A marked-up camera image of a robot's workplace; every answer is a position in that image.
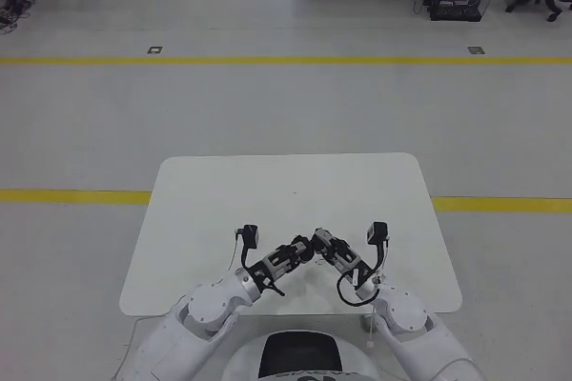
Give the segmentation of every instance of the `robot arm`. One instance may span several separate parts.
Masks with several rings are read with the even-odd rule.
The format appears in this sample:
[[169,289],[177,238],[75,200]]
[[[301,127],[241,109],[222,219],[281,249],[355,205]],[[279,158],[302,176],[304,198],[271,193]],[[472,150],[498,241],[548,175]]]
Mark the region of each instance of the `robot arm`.
[[[384,259],[383,246],[387,247],[387,235],[385,223],[375,222],[367,231],[367,242],[378,248],[378,265]],[[352,283],[357,296],[363,301],[359,305],[371,304],[375,307],[378,331],[411,381],[485,380],[458,339],[412,292],[390,285],[382,279],[382,275],[376,275],[378,266],[371,273],[367,272],[366,269],[370,267],[359,255],[345,241],[335,238],[326,230],[316,230],[311,242],[314,250],[337,268],[341,278],[345,277]],[[343,258],[350,260],[344,264]],[[356,276],[354,269],[359,269]],[[419,336],[408,341],[398,338],[402,333],[413,332]]]
[[235,310],[251,307],[267,289],[280,293],[276,280],[314,255],[310,242],[297,237],[248,268],[245,257],[249,249],[256,249],[256,226],[246,225],[237,235],[244,241],[243,267],[216,283],[198,286],[178,301],[125,364],[117,381],[191,380],[233,329],[239,316]]

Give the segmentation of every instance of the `yellow stripe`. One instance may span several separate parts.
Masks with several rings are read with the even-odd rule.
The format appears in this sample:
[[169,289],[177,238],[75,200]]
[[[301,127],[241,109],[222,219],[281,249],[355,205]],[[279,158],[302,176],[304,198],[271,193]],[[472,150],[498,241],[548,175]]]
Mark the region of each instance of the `yellow stripe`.
[[435,211],[494,211],[517,213],[572,213],[572,199],[433,197]]
[[209,56],[0,57],[0,65],[572,65],[572,57]]
[[[142,190],[0,190],[0,203],[148,205]],[[572,213],[572,199],[433,197],[436,211]]]
[[148,205],[149,191],[0,190],[0,203]]

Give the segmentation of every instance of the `floor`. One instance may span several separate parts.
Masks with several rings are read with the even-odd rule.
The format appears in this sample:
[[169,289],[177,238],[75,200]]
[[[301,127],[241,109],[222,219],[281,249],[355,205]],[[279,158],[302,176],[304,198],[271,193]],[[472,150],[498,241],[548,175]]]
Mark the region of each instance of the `floor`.
[[[572,57],[570,11],[549,24],[499,0],[478,24],[431,23],[413,5],[41,1],[0,57]],[[414,154],[432,196],[572,198],[572,65],[0,64],[0,188],[150,191],[171,156],[380,151]],[[144,212],[0,203],[0,381],[110,378]],[[572,214],[438,218],[463,294],[442,317],[487,378],[572,379]],[[338,333],[403,376],[355,317],[246,317],[196,379],[282,328]]]

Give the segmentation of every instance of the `table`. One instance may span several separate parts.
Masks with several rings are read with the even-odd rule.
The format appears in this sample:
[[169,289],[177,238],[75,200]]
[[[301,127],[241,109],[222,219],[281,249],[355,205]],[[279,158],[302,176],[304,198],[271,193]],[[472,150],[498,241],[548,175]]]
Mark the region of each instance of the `table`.
[[[252,264],[297,234],[322,227],[373,266],[365,233],[388,223],[385,273],[436,312],[456,311],[461,293],[417,159],[407,153],[174,157],[159,170],[120,307],[127,315],[165,313],[199,283],[220,279],[234,230],[258,225]],[[239,264],[239,250],[233,269]],[[337,296],[337,271],[320,257],[282,277],[286,297],[266,291],[242,314],[365,313]],[[356,300],[349,285],[344,294]]]

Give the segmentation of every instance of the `black equipment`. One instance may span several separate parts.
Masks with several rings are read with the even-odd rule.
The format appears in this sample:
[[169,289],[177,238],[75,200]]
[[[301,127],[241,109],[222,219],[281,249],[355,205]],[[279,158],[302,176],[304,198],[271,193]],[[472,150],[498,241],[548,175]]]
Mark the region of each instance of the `black equipment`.
[[[572,0],[560,0],[562,3],[570,3],[570,10],[572,10]],[[523,4],[527,4],[529,3],[530,0],[515,0],[513,2],[513,4],[511,4],[510,6],[506,7],[506,12],[510,13],[513,10],[515,10],[516,7],[518,6],[522,6]],[[541,0],[536,0],[534,2],[535,4],[540,4]],[[557,6],[557,4],[555,4],[555,0],[544,0],[544,3],[546,4],[546,6],[553,12],[549,15],[549,17],[546,19],[546,21],[552,23],[555,20],[557,20],[557,17],[562,14],[562,9],[560,7]]]

